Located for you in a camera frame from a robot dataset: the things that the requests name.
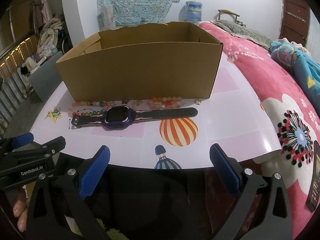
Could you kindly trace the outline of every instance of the blue striped hot air balloon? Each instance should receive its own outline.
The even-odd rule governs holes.
[[[155,169],[160,170],[179,170],[181,166],[177,164],[175,161],[167,158],[165,156],[166,150],[162,145],[157,145],[155,149],[156,155],[159,157],[159,161],[157,162]]]

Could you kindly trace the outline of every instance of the finger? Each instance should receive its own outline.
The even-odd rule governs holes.
[[[26,191],[23,188],[18,189],[18,195],[16,201],[13,204],[13,215],[17,218],[24,211],[27,203]]]
[[[24,210],[24,212],[21,214],[21,216],[19,217],[18,220],[18,229],[21,232],[26,231],[26,227],[27,227],[27,214],[28,214],[28,207],[26,207],[26,209]]]

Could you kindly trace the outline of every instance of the watch strap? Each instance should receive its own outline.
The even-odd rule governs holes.
[[[74,126],[81,126],[86,124],[93,123],[102,123],[103,119],[105,119],[104,115],[101,116],[79,116],[75,114],[71,120],[71,124]]]
[[[135,121],[141,120],[163,120],[175,119],[183,117],[194,117],[198,114],[198,110],[193,107],[167,109],[167,110],[137,110]]]

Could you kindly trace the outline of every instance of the cardboard box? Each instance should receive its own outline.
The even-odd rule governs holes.
[[[223,44],[188,22],[96,33],[57,63],[75,101],[209,98]]]

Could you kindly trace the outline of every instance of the hot air balloon print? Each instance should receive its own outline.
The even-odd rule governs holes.
[[[162,145],[157,145],[155,149],[156,155],[159,157],[155,169],[159,170],[180,170],[181,166],[175,161],[165,156],[166,150]]]
[[[198,127],[190,118],[162,120],[160,135],[173,146],[187,146],[195,141]]]

